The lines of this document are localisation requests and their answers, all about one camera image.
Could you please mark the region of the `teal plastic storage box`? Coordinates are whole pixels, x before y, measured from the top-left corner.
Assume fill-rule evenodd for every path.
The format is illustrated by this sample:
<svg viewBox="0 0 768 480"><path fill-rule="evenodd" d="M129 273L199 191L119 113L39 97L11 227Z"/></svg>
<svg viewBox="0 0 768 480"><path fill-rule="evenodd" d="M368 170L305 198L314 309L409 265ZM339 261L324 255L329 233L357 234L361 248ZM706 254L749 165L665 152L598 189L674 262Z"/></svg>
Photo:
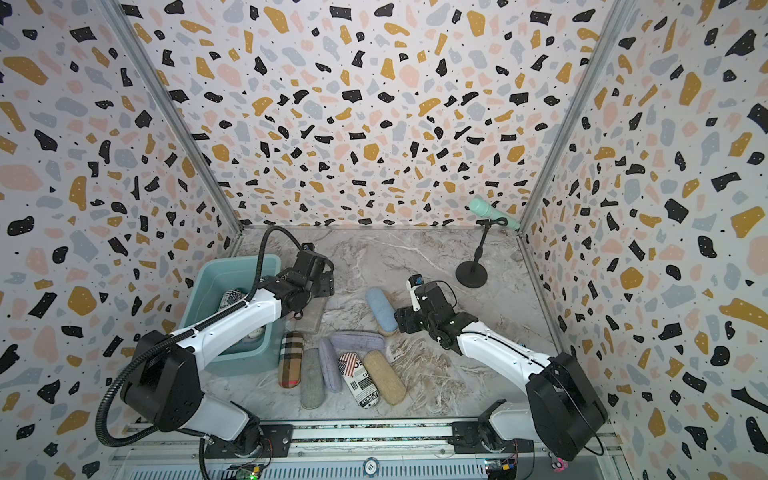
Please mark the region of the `teal plastic storage box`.
<svg viewBox="0 0 768 480"><path fill-rule="evenodd" d="M217 259L205 264L197 276L180 326L189 327L216 313L226 292L248 292L256 265L255 256ZM284 333L285 321L279 319L265 326L258 339L240 341L225 350L206 366L205 371L219 377L232 377L275 370Z"/></svg>

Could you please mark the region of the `grey-beige glasses case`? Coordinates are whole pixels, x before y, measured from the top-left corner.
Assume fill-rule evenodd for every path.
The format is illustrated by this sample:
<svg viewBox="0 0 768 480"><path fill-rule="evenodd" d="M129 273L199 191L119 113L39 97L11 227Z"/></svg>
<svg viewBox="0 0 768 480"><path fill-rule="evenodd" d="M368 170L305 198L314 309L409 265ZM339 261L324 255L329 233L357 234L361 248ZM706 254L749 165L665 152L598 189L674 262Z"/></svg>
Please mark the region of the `grey-beige glasses case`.
<svg viewBox="0 0 768 480"><path fill-rule="evenodd" d="M302 311L302 317L295 319L294 330L299 333L316 334L326 311L328 297L313 299Z"/></svg>

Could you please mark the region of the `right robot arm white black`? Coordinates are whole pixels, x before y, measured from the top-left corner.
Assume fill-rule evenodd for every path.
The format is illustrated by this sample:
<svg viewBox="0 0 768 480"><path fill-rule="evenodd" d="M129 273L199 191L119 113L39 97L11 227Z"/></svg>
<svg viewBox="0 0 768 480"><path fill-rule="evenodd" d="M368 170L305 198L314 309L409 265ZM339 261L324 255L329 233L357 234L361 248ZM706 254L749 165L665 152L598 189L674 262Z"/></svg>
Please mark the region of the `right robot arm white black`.
<svg viewBox="0 0 768 480"><path fill-rule="evenodd" d="M477 317L456 311L437 281L413 275L407 291L412 305L394 313L400 332L427 332L441 348L491 368L527 398L526 408L513 408L504 399L493 403L477 418L473 433L458 436L458 445L501 453L531 433L555 457L572 461L598 438L608 413L575 357L539 353L503 337Z"/></svg>

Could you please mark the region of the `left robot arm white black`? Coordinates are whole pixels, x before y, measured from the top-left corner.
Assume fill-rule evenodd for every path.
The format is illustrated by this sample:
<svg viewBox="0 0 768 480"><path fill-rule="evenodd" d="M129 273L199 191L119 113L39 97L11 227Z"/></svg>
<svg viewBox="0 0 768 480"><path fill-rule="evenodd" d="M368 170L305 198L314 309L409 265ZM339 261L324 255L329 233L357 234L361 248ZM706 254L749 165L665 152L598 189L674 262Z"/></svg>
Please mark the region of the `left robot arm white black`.
<svg viewBox="0 0 768 480"><path fill-rule="evenodd" d="M136 349L120 382L120 398L161 432L190 431L230 443L243 453L261 441L259 419L232 402L205 394L201 372L248 334L301 314L311 301L334 293L334 264L305 244L294 263L275 275L262 259L251 274L251 288L232 306L185 330L151 332Z"/></svg>

